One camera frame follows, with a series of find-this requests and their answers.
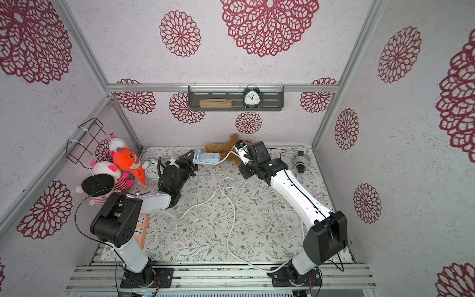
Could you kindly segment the brown teddy bear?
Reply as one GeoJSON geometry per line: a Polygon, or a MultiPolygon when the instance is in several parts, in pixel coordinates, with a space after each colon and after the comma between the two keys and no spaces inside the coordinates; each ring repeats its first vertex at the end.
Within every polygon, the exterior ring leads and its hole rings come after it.
{"type": "MultiPolygon", "coordinates": [[[[216,144],[207,144],[205,146],[205,151],[206,153],[219,153],[220,154],[220,160],[224,160],[224,158],[227,156],[228,152],[233,150],[233,147],[235,144],[240,141],[240,137],[237,134],[232,134],[230,136],[230,139],[227,142],[224,143],[216,143],[216,144]]],[[[239,159],[239,157],[235,156],[234,154],[230,154],[228,158],[226,159],[228,162],[235,162],[237,166],[239,166],[242,161],[239,159]]]]}

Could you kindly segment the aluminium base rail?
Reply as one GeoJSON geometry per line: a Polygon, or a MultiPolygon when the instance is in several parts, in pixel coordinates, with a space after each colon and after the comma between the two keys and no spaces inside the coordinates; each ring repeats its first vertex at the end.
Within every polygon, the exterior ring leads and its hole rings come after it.
{"type": "MultiPolygon", "coordinates": [[[[128,288],[120,288],[124,271],[113,261],[101,259],[100,246],[90,264],[77,266],[64,287],[64,293],[111,292],[128,293],[128,288]]],[[[278,277],[270,277],[267,272],[277,267],[276,262],[261,262],[255,268],[238,262],[158,262],[154,268],[171,275],[161,275],[161,292],[178,291],[275,291],[278,277]]],[[[302,290],[313,293],[324,290],[362,290],[365,295],[374,296],[377,282],[368,265],[344,264],[340,271],[333,264],[323,264],[319,272],[311,277],[302,290]]]]}

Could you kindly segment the teal alarm clock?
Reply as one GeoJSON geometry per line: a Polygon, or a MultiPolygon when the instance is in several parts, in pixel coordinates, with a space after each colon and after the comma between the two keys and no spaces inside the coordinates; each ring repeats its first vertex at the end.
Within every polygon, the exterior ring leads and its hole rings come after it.
{"type": "Polygon", "coordinates": [[[261,92],[258,88],[244,90],[243,105],[245,108],[259,108],[262,102],[261,92]]]}

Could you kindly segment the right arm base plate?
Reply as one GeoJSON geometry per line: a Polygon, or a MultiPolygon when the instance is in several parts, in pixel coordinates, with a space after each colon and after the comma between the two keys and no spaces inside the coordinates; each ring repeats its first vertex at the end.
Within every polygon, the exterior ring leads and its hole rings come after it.
{"type": "Polygon", "coordinates": [[[276,272],[267,274],[274,287],[320,287],[322,273],[318,267],[301,275],[294,267],[282,267],[276,272]]]}

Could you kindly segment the white round alarm clock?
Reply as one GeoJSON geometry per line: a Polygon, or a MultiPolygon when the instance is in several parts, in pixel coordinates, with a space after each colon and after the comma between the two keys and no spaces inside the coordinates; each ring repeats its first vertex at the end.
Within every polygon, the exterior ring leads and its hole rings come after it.
{"type": "Polygon", "coordinates": [[[155,159],[149,159],[143,162],[142,168],[147,179],[159,180],[158,162],[155,159]]]}

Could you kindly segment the black-haired doll plush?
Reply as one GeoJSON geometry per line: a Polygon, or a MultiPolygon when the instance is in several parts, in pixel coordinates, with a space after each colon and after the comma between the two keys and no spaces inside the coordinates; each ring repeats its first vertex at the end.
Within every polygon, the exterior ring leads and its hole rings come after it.
{"type": "Polygon", "coordinates": [[[92,198],[89,202],[91,206],[102,207],[115,190],[115,183],[111,175],[96,174],[84,179],[75,191],[78,194],[89,195],[92,198]]]}

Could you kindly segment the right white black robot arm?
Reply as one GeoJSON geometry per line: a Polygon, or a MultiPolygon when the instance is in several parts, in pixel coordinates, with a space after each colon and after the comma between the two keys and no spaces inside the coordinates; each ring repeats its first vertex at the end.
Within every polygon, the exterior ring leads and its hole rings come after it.
{"type": "Polygon", "coordinates": [[[265,181],[287,200],[308,230],[303,251],[288,265],[289,277],[297,280],[347,248],[345,215],[340,211],[333,212],[317,201],[282,159],[270,156],[263,142],[246,145],[238,141],[235,151],[241,159],[239,170],[242,177],[256,176],[265,181]]]}

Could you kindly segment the grey wall shelf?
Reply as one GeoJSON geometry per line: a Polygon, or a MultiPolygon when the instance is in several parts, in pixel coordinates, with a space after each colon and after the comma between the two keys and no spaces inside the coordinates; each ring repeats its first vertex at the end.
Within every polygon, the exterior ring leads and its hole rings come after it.
{"type": "Polygon", "coordinates": [[[285,103],[285,88],[282,85],[273,87],[258,87],[248,85],[245,87],[188,87],[188,105],[192,111],[281,111],[285,103]],[[261,105],[259,108],[245,108],[243,105],[244,90],[258,88],[261,92],[261,105]],[[199,102],[204,99],[227,99],[233,103],[232,109],[201,109],[199,102]]]}

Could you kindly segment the orange fox plush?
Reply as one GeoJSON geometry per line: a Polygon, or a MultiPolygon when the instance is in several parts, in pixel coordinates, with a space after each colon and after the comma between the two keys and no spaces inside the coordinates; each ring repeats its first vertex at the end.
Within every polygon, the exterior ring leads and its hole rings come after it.
{"type": "Polygon", "coordinates": [[[146,184],[145,171],[142,168],[142,162],[138,156],[128,148],[118,147],[115,151],[111,151],[113,163],[119,167],[120,170],[131,173],[143,185],[146,184]]]}

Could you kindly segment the pink striped pig plush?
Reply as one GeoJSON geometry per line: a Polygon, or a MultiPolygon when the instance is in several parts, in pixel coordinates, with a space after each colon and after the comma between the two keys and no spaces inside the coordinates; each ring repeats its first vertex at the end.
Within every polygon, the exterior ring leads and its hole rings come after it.
{"type": "Polygon", "coordinates": [[[107,158],[102,158],[101,156],[95,155],[96,162],[92,162],[92,174],[107,174],[112,176],[115,181],[114,188],[117,190],[126,190],[129,189],[134,180],[131,178],[128,172],[122,172],[117,165],[113,163],[112,156],[115,153],[115,149],[122,148],[126,149],[127,144],[123,139],[117,138],[115,136],[110,136],[109,140],[101,141],[96,151],[105,152],[107,158]]]}

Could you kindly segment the pink power strip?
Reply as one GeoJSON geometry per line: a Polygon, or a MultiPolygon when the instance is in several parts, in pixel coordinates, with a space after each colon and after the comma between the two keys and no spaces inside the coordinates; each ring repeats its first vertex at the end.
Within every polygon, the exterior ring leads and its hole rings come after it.
{"type": "Polygon", "coordinates": [[[141,249],[144,249],[145,246],[149,220],[150,218],[148,215],[140,215],[137,220],[134,237],[141,249]]]}

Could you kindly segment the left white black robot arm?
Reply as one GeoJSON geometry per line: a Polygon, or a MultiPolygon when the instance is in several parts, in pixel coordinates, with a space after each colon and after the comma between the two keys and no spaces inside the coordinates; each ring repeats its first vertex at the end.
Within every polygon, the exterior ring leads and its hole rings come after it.
{"type": "Polygon", "coordinates": [[[186,181],[198,170],[194,159],[195,151],[190,150],[176,160],[166,163],[157,160],[157,193],[143,196],[112,193],[91,223],[90,232],[113,247],[128,272],[141,273],[149,263],[135,239],[139,217],[169,209],[178,203],[186,181]]]}

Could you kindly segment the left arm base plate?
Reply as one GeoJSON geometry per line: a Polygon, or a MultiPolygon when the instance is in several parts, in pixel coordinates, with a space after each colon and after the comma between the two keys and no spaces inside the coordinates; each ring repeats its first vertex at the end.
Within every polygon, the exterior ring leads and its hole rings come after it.
{"type": "Polygon", "coordinates": [[[123,289],[136,288],[169,288],[173,279],[174,269],[146,267],[142,272],[124,271],[120,284],[123,289]]]}

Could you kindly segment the beige pouch on shelf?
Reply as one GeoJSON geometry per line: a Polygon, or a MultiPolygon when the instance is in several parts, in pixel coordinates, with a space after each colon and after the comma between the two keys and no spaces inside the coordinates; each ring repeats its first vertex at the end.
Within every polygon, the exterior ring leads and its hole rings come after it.
{"type": "Polygon", "coordinates": [[[199,106],[201,109],[232,109],[233,103],[227,99],[204,99],[199,106]]]}

